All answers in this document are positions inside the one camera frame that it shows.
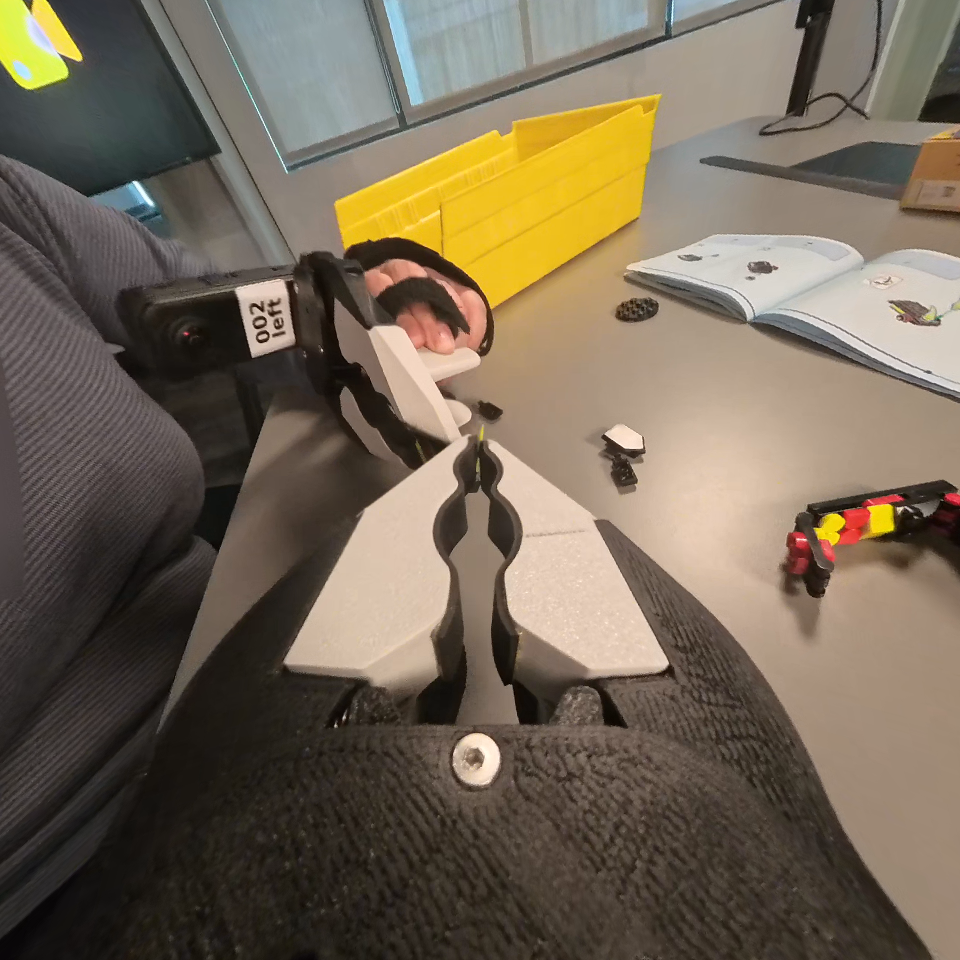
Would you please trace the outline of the open instruction booklet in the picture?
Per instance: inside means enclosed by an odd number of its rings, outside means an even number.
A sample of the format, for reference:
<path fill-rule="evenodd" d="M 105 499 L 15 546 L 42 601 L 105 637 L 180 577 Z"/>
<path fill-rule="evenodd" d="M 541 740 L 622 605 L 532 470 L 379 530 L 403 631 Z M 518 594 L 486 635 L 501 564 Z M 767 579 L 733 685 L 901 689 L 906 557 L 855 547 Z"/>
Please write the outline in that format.
<path fill-rule="evenodd" d="M 630 263 L 625 278 L 959 398 L 956 256 L 905 248 L 868 261 L 824 237 L 727 233 Z"/>

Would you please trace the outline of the orange cardboard box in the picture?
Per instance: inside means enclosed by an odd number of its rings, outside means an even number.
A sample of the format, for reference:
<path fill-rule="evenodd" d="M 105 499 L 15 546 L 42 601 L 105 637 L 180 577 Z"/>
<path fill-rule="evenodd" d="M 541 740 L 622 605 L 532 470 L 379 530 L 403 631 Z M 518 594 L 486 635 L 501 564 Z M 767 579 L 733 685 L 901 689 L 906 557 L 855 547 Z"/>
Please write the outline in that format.
<path fill-rule="evenodd" d="M 903 210 L 959 213 L 959 126 L 922 142 L 899 206 Z"/>

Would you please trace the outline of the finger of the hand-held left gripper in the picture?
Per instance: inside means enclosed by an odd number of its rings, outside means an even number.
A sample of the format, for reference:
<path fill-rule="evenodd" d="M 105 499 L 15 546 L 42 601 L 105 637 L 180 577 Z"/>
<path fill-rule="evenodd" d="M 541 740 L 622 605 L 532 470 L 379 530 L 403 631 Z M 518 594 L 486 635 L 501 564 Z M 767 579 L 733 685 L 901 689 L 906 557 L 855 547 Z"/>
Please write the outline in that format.
<path fill-rule="evenodd" d="M 433 438 L 444 450 L 450 439 L 435 438 L 403 421 L 390 399 L 375 389 L 360 365 L 348 365 L 333 380 L 333 407 L 343 429 L 373 456 L 388 462 L 403 462 L 403 444 L 414 432 Z"/>
<path fill-rule="evenodd" d="M 450 354 L 416 349 L 408 334 L 397 326 L 376 326 L 366 332 L 373 351 L 378 391 L 388 397 L 393 411 L 405 426 L 444 444 L 461 436 L 461 426 L 471 418 L 454 413 L 442 395 L 439 382 L 475 370 L 479 354 L 458 347 Z"/>

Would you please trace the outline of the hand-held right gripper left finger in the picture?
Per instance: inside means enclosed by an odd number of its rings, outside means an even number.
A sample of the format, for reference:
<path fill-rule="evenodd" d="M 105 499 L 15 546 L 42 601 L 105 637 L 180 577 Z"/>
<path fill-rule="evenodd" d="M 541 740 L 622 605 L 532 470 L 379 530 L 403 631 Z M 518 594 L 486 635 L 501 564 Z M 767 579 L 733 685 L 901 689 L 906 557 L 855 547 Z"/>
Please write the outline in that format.
<path fill-rule="evenodd" d="M 452 724 L 467 680 L 451 561 L 467 533 L 474 439 L 459 438 L 362 510 L 285 655 L 345 681 L 334 724 Z"/>

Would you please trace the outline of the red yellow lego figure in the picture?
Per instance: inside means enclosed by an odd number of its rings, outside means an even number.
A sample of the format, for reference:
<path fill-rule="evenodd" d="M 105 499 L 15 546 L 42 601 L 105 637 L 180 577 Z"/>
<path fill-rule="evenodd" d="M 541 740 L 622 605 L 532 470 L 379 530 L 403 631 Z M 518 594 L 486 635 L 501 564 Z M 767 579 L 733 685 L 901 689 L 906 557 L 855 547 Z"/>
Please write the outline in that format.
<path fill-rule="evenodd" d="M 837 549 L 863 543 L 942 540 L 958 546 L 959 492 L 938 480 L 808 503 L 785 539 L 781 571 L 789 583 L 822 599 L 834 575 Z"/>

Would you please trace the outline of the dark grey stand base plate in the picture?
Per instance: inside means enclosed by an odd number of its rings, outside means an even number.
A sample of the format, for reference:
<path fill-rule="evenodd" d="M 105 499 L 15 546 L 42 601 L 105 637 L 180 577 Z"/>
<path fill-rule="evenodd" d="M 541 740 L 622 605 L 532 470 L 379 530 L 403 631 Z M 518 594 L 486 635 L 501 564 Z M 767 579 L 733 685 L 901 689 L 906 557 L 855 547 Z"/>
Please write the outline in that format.
<path fill-rule="evenodd" d="M 702 157 L 700 162 L 716 169 L 899 202 L 921 149 L 921 144 L 865 141 L 793 165 L 720 154 Z"/>

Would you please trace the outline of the person's left hand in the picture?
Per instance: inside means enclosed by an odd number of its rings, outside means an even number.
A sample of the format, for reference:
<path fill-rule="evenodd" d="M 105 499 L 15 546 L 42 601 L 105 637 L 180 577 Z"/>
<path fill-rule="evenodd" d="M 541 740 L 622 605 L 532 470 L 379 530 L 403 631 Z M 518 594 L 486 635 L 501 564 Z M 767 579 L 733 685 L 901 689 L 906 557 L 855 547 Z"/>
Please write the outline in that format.
<path fill-rule="evenodd" d="M 438 270 L 424 267 L 406 259 L 389 259 L 365 270 L 366 288 L 378 299 L 384 291 L 399 283 L 413 279 L 430 279 L 449 295 L 461 314 L 467 329 L 451 328 L 433 307 L 424 301 L 411 302 L 395 312 L 394 318 L 417 350 L 449 355 L 458 349 L 469 349 L 484 355 L 487 349 L 489 326 L 488 310 L 482 296 L 469 286 L 460 283 Z"/>

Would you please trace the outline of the yellow plastic bin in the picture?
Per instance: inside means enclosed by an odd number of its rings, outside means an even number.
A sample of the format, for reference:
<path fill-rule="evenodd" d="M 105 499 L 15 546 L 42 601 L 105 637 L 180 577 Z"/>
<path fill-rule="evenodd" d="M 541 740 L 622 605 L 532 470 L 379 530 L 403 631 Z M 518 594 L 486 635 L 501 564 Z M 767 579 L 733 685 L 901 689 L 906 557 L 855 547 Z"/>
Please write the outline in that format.
<path fill-rule="evenodd" d="M 661 100 L 521 119 L 338 198 L 342 245 L 409 239 L 498 307 L 639 218 Z"/>

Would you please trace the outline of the large grid window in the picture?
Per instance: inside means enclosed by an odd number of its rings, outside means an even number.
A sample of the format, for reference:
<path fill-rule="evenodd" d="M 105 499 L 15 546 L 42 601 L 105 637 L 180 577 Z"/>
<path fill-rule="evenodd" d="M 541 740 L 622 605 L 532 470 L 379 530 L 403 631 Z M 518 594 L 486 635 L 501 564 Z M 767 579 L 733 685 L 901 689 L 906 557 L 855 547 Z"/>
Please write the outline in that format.
<path fill-rule="evenodd" d="M 767 2 L 211 1 L 285 170 Z"/>

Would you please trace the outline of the person's left forearm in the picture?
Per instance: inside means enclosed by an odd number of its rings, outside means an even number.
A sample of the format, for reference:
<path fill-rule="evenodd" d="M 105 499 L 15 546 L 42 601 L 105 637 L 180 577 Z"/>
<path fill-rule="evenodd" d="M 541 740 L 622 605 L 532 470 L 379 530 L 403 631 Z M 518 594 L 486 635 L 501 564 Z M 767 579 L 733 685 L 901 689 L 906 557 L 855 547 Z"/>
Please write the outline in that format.
<path fill-rule="evenodd" d="M 46 272 L 102 340 L 133 354 L 121 294 L 214 273 L 217 264 L 133 217 L 6 156 L 1 159 L 2 276 Z"/>

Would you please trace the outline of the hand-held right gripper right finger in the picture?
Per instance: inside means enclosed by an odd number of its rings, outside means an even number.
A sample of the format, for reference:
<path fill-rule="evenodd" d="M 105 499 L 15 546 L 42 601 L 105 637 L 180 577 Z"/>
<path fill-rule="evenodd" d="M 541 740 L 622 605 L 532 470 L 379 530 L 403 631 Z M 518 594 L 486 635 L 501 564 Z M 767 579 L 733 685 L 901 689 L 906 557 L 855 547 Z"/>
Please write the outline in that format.
<path fill-rule="evenodd" d="M 502 555 L 491 649 L 521 724 L 545 722 L 564 694 L 669 669 L 600 522 L 502 444 L 485 440 L 487 535 Z"/>

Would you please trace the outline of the dark monitor screen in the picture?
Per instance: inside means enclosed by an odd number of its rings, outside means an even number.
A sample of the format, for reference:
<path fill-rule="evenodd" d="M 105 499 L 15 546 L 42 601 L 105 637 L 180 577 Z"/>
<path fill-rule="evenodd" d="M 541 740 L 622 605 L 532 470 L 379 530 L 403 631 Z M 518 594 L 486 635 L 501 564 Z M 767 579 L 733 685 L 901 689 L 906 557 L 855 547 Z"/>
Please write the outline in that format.
<path fill-rule="evenodd" d="M 93 196 L 220 153 L 141 2 L 1 3 L 1 154 Z"/>

